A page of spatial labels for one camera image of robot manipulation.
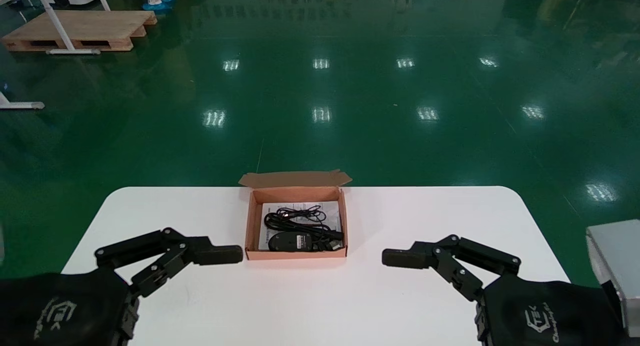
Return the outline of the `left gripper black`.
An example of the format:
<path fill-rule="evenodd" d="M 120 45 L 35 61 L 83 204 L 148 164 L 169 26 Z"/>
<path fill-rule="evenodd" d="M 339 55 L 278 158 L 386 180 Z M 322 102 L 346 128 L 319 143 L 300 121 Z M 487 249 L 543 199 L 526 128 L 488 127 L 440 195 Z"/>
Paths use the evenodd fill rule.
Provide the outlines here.
<path fill-rule="evenodd" d="M 3 346 L 125 346 L 139 319 L 138 297 L 147 298 L 190 264 L 219 266 L 243 261 L 238 245 L 215 246 L 209 237 L 188 237 L 172 228 L 96 250 L 98 267 L 118 269 L 158 259 L 131 278 L 114 271 L 80 275 L 45 273 L 0 283 Z"/>

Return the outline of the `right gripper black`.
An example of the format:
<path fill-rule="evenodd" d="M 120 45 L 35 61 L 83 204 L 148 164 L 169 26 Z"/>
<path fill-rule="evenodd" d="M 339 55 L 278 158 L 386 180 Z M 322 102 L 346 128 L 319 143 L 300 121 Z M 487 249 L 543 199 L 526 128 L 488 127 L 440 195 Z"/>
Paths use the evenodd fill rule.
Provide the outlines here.
<path fill-rule="evenodd" d="M 495 275 L 517 275 L 521 260 L 475 241 L 450 235 L 415 241 L 408 250 L 382 251 L 384 266 L 434 269 L 466 300 L 478 302 L 477 340 L 483 346 L 637 346 L 624 327 L 610 283 L 597 288 L 567 282 L 498 278 L 483 283 L 460 264 Z"/>

